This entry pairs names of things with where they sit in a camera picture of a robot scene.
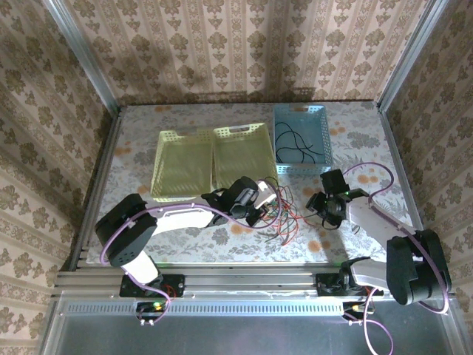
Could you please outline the aluminium corner post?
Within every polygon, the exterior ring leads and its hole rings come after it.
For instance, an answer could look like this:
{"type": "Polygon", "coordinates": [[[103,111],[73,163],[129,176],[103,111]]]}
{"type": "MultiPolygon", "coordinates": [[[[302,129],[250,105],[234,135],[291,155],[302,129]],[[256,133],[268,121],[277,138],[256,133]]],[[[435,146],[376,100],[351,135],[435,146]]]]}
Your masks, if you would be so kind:
{"type": "Polygon", "coordinates": [[[385,113],[388,110],[398,94],[449,2],[450,0],[428,0],[418,24],[409,37],[404,51],[387,81],[387,85],[378,99],[378,111],[380,113],[385,113]]]}
{"type": "Polygon", "coordinates": [[[92,45],[81,32],[78,22],[67,8],[65,0],[44,0],[44,4],[83,67],[101,102],[109,114],[116,118],[119,115],[120,106],[106,80],[104,71],[99,66],[96,55],[93,53],[92,45]]]}

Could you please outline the grey metal sheet panel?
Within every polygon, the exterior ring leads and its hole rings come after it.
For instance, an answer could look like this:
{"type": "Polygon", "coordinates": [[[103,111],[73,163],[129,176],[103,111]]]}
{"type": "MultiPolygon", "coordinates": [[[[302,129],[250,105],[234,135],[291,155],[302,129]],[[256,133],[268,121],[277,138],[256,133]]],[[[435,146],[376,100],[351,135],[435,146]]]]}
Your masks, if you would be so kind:
{"type": "MultiPolygon", "coordinates": [[[[402,307],[393,300],[378,298],[374,314],[360,322],[346,320],[342,315],[173,317],[166,314],[156,323],[142,324],[136,315],[60,313],[66,302],[121,300],[137,301],[112,296],[61,296],[47,321],[38,355],[473,355],[473,344],[457,302],[451,302],[449,312],[441,316],[419,305],[402,307]]],[[[241,301],[237,298],[177,300],[241,301]]]]}

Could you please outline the pale yellow plastic basket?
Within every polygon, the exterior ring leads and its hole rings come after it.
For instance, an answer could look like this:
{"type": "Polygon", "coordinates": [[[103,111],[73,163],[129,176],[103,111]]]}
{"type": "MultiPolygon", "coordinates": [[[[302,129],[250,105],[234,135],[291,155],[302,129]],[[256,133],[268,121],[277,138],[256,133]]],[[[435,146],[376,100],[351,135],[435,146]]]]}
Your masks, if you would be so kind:
{"type": "Polygon", "coordinates": [[[268,126],[264,123],[216,128],[214,173],[217,188],[228,188],[247,176],[252,180],[277,178],[268,126]]]}
{"type": "Polygon", "coordinates": [[[211,129],[160,132],[150,195],[159,202],[187,200],[213,186],[214,136],[211,129]]]}

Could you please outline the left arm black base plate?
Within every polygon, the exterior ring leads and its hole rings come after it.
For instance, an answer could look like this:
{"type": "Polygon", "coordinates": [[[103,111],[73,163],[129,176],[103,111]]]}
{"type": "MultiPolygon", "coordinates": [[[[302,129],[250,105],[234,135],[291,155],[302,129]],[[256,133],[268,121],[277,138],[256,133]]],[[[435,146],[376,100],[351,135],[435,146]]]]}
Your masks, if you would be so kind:
{"type": "MultiPolygon", "coordinates": [[[[156,280],[149,284],[149,287],[160,289],[166,292],[171,298],[183,297],[185,276],[183,274],[161,274],[156,280]]],[[[119,295],[120,297],[134,298],[160,297],[156,292],[139,288],[127,275],[122,277],[119,295]]]]}

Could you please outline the aluminium table side rail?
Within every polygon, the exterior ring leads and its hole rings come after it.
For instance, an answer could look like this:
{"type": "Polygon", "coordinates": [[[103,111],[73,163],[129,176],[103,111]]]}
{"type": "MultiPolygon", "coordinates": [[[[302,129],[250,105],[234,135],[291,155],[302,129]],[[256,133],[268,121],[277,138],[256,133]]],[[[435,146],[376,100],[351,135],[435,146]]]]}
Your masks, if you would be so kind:
{"type": "Polygon", "coordinates": [[[101,201],[112,165],[114,151],[120,137],[123,114],[125,109],[119,111],[118,115],[112,119],[111,126],[103,143],[98,162],[92,175],[90,189],[86,199],[84,218],[79,228],[77,237],[74,239],[73,247],[69,256],[69,264],[65,271],[74,271],[78,267],[82,248],[87,246],[89,238],[94,231],[94,225],[98,217],[101,201]]]}
{"type": "Polygon", "coordinates": [[[419,230],[424,230],[425,227],[423,225],[423,222],[421,220],[421,216],[419,214],[417,205],[415,203],[415,199],[412,193],[412,190],[409,185],[409,181],[407,179],[407,174],[404,169],[403,162],[401,160],[401,156],[398,150],[397,143],[395,141],[395,137],[392,133],[391,126],[389,125],[389,120],[387,117],[387,114],[383,111],[379,112],[381,118],[381,125],[384,130],[385,137],[387,139],[387,144],[389,146],[389,150],[391,152],[392,160],[394,163],[394,167],[398,176],[398,181],[401,186],[401,190],[404,195],[404,200],[406,202],[406,208],[407,211],[409,212],[409,216],[412,222],[412,225],[419,230]]]}

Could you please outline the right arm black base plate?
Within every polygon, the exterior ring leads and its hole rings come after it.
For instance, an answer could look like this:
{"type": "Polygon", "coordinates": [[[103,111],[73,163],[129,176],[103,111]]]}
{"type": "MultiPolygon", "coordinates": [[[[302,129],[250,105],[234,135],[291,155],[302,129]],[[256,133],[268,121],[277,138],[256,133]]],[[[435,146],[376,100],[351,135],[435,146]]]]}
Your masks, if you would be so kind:
{"type": "Polygon", "coordinates": [[[372,287],[356,284],[348,275],[336,273],[316,274],[315,286],[321,297],[361,297],[372,290],[372,287]]]}

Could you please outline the blue plastic basket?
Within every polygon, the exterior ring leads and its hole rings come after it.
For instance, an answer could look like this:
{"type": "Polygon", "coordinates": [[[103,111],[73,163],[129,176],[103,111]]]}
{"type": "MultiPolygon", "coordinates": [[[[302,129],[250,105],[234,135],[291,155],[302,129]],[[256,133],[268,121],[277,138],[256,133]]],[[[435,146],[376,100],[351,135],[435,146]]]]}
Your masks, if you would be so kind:
{"type": "Polygon", "coordinates": [[[333,165],[323,105],[277,104],[273,108],[273,150],[279,175],[320,175],[333,165]]]}

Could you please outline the floral table cloth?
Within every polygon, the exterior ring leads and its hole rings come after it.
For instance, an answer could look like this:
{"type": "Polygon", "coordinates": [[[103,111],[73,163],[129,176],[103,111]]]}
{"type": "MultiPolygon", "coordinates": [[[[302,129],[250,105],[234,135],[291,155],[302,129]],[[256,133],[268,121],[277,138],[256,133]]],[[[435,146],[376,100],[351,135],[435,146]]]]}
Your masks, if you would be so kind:
{"type": "MultiPolygon", "coordinates": [[[[376,105],[369,101],[325,104],[334,167],[346,172],[351,188],[375,195],[375,201],[399,220],[410,216],[394,167],[376,105]]],[[[273,123],[272,104],[195,104],[131,106],[125,109],[120,137],[101,201],[106,214],[125,196],[138,193],[150,200],[150,184],[160,132],[182,133],[273,123]]],[[[274,228],[254,231],[233,223],[207,229],[181,229],[150,239],[147,254],[157,263],[340,263],[355,257],[383,261],[381,245],[351,223],[325,230],[321,220],[305,208],[322,188],[315,175],[283,175],[287,199],[300,217],[293,223],[297,235],[284,244],[274,228]]]]}

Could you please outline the aluminium mounting rail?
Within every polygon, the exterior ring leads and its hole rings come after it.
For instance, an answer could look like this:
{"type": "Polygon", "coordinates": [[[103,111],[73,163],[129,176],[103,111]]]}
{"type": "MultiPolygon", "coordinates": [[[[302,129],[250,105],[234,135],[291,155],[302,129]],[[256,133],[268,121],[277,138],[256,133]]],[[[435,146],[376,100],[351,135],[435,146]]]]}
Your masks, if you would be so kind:
{"type": "MultiPolygon", "coordinates": [[[[192,294],[224,293],[316,293],[316,275],[338,271],[322,264],[303,266],[178,266],[162,268],[163,274],[182,274],[184,291],[192,294]]],[[[63,291],[79,293],[105,293],[117,296],[121,288],[123,271],[110,267],[83,267],[58,274],[54,295],[63,291]]]]}

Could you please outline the black connector box with lights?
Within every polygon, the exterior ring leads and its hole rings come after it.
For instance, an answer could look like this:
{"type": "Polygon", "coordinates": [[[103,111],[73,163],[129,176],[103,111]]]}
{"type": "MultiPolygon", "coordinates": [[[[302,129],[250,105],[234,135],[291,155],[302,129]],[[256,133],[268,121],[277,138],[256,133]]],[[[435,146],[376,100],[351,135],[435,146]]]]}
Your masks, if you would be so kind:
{"type": "Polygon", "coordinates": [[[372,303],[366,305],[365,302],[343,302],[342,306],[342,317],[354,322],[362,321],[364,311],[367,311],[369,315],[375,312],[375,306],[372,303]]]}
{"type": "Polygon", "coordinates": [[[139,302],[135,315],[142,324],[156,323],[164,315],[167,305],[164,301],[139,302]]]}

